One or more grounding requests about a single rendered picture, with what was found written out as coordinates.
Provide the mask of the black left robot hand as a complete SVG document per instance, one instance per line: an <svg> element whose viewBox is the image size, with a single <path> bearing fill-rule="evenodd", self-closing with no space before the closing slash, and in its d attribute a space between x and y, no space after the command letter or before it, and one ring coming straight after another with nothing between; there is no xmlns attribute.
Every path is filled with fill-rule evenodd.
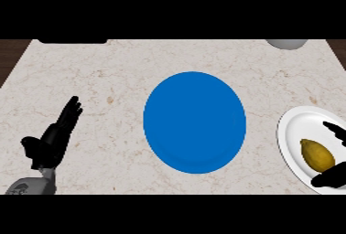
<svg viewBox="0 0 346 234"><path fill-rule="evenodd" d="M81 112L78 97L72 96L56 122L48 125L41 137L24 136L20 140L24 156L32 160L32 170L56 168L60 164Z"/></svg>

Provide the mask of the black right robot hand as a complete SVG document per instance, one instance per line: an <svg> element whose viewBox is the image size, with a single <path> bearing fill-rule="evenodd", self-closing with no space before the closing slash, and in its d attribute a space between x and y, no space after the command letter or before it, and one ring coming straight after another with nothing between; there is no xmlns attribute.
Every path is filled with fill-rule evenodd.
<svg viewBox="0 0 346 234"><path fill-rule="evenodd" d="M329 122L323 122L322 125L334 133L336 139L339 139L341 145L346 147L346 130ZM310 184L314 187L332 187L339 188L346 186L346 161L334 165L319 175L310 179Z"/></svg>

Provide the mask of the yellow lemon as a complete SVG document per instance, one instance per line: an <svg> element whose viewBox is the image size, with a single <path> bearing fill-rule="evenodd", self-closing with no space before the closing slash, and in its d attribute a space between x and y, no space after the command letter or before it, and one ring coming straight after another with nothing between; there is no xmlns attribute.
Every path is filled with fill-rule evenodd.
<svg viewBox="0 0 346 234"><path fill-rule="evenodd" d="M335 158L328 149L314 141L301 139L301 156L311 170L322 173L335 165Z"/></svg>

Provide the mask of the white plate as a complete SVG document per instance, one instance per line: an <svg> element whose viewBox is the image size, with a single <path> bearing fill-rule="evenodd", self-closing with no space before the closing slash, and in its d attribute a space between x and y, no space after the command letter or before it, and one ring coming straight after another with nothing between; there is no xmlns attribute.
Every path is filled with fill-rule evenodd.
<svg viewBox="0 0 346 234"><path fill-rule="evenodd" d="M346 121L329 111L314 106L291 108L280 116L276 125L276 144L285 163L298 180L322 195L346 195L346 185L339 188L314 187L310 180L317 172L307 166L301 156L302 139L317 142L335 158L335 164L346 161L346 147L335 134L322 125L329 122L346 130Z"/></svg>

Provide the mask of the blue plate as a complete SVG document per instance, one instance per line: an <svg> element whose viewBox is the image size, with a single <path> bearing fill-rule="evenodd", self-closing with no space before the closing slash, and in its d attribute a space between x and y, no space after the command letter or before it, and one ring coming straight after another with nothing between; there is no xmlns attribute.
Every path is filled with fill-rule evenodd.
<svg viewBox="0 0 346 234"><path fill-rule="evenodd" d="M220 169L240 150L245 114L229 85L202 72L168 77L143 110L149 148L161 161L189 174Z"/></svg>

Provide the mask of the black appliance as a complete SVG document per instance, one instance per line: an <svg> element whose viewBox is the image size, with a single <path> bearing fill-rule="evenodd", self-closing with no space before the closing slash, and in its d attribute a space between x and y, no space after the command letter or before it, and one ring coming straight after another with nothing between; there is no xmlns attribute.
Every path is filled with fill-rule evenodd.
<svg viewBox="0 0 346 234"><path fill-rule="evenodd" d="M42 44L104 44L107 39L38 39Z"/></svg>

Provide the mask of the grey round bowl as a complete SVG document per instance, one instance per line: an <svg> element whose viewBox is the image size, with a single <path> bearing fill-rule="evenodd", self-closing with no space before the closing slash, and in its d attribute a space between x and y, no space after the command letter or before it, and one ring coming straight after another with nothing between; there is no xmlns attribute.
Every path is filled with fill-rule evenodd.
<svg viewBox="0 0 346 234"><path fill-rule="evenodd" d="M294 50L305 44L305 39L267 39L267 43L274 48Z"/></svg>

